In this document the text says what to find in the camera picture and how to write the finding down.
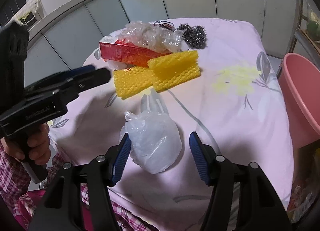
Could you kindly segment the person's left hand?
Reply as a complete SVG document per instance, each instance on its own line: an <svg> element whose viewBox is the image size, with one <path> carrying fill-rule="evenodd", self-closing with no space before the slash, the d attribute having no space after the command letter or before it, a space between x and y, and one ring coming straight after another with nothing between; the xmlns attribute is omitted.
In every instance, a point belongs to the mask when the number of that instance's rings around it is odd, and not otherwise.
<svg viewBox="0 0 320 231"><path fill-rule="evenodd" d="M29 137L27 145L31 148L29 158L34 160L37 165L45 165L51 157L49 126L47 123L41 124L39 129ZM8 138L3 137L1 144L5 152L18 161L24 159L23 151Z"/></svg>

